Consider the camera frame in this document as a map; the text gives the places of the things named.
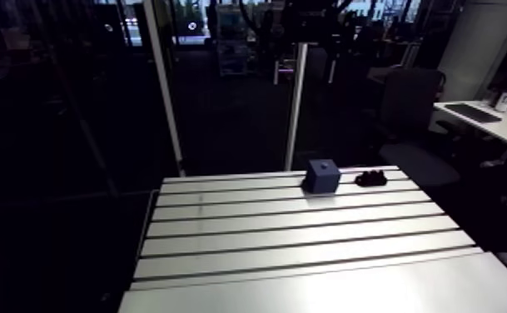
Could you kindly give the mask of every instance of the vertical metal pole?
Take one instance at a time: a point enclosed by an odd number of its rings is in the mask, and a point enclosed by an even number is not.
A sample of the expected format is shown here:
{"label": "vertical metal pole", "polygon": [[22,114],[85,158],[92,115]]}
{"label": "vertical metal pole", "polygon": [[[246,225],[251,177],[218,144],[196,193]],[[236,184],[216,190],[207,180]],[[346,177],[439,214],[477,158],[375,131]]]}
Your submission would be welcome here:
{"label": "vertical metal pole", "polygon": [[285,171],[291,171],[292,159],[294,158],[294,145],[296,144],[296,131],[298,129],[298,116],[300,115],[301,92],[304,87],[304,73],[306,71],[307,42],[298,44],[298,56],[296,58],[296,81],[292,98],[292,110],[290,112],[290,125],[288,127],[288,144],[286,147]]}
{"label": "vertical metal pole", "polygon": [[176,38],[176,46],[179,47],[179,32],[177,32],[176,4],[170,0],[171,26],[173,27],[173,37]]}
{"label": "vertical metal pole", "polygon": [[122,0],[117,0],[117,14],[119,14],[121,24],[125,30],[125,39],[127,40],[127,45],[129,47],[132,47],[131,34],[129,33],[129,27],[127,25],[127,15],[125,15],[125,3]]}
{"label": "vertical metal pole", "polygon": [[281,67],[280,63],[278,62],[278,60],[275,61],[275,72],[272,74],[272,83],[274,85],[278,85],[278,70],[279,68]]}
{"label": "vertical metal pole", "polygon": [[331,70],[329,71],[329,80],[328,83],[332,84],[335,79],[335,67],[336,67],[336,59],[333,59],[331,62]]}
{"label": "vertical metal pole", "polygon": [[156,69],[158,71],[158,79],[160,80],[160,91],[162,92],[162,100],[164,101],[164,109],[166,110],[167,125],[170,128],[171,144],[173,145],[173,153],[176,156],[177,170],[180,176],[185,176],[185,170],[181,168],[183,157],[181,154],[181,147],[179,146],[176,119],[173,115],[170,88],[167,84],[166,68],[164,67],[164,57],[162,56],[162,45],[160,43],[158,26],[156,25],[156,15],[154,14],[152,0],[144,1],[144,13],[147,15],[150,42],[152,44],[152,51],[154,52],[154,62],[156,63]]}

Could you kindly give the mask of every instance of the wall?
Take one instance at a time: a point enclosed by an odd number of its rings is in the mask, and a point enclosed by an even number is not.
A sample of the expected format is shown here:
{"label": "wall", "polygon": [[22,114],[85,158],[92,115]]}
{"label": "wall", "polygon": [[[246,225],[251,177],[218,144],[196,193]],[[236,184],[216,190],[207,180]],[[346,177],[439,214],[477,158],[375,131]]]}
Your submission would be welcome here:
{"label": "wall", "polygon": [[442,101],[480,98],[507,53],[507,0],[465,4],[438,69],[447,76]]}

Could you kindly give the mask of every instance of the black small object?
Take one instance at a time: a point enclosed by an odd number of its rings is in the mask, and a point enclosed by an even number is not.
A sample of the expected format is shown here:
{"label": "black small object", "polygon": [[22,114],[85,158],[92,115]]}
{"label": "black small object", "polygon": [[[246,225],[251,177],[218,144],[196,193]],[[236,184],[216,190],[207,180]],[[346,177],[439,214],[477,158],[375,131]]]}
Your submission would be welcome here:
{"label": "black small object", "polygon": [[309,193],[332,193],[339,186],[340,171],[333,160],[311,160],[302,188]]}
{"label": "black small object", "polygon": [[383,171],[365,171],[357,176],[354,182],[360,187],[385,186],[387,178]]}

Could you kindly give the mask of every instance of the black object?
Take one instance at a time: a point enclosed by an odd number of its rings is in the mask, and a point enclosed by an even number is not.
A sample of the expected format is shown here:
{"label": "black object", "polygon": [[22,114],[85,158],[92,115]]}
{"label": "black object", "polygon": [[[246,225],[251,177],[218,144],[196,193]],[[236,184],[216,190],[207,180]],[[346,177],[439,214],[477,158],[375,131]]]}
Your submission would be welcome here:
{"label": "black object", "polygon": [[464,103],[459,104],[448,104],[445,106],[453,112],[457,112],[459,114],[465,115],[468,118],[472,118],[473,120],[481,123],[491,123],[491,122],[499,122],[502,119],[499,117],[495,117],[492,114],[481,111],[477,108],[471,107]]}
{"label": "black object", "polygon": [[385,186],[387,178],[383,171],[365,171],[356,177],[354,183],[360,187]]}
{"label": "black object", "polygon": [[452,144],[450,134],[428,132],[435,94],[443,75],[436,70],[405,69],[385,79],[384,99],[375,125],[380,142],[379,156],[397,165],[422,187],[447,186],[460,179],[459,173],[441,156]]}
{"label": "black object", "polygon": [[339,180],[340,171],[333,160],[311,160],[302,188],[309,193],[332,193]]}

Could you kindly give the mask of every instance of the chair backrest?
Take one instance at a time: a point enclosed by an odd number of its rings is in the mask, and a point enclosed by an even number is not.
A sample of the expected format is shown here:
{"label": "chair backrest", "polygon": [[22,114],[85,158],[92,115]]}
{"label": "chair backrest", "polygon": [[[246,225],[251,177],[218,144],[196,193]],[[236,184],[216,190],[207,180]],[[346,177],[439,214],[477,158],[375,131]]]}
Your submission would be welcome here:
{"label": "chair backrest", "polygon": [[385,78],[380,121],[401,136],[417,137],[428,129],[436,93],[445,76],[436,70],[399,69]]}

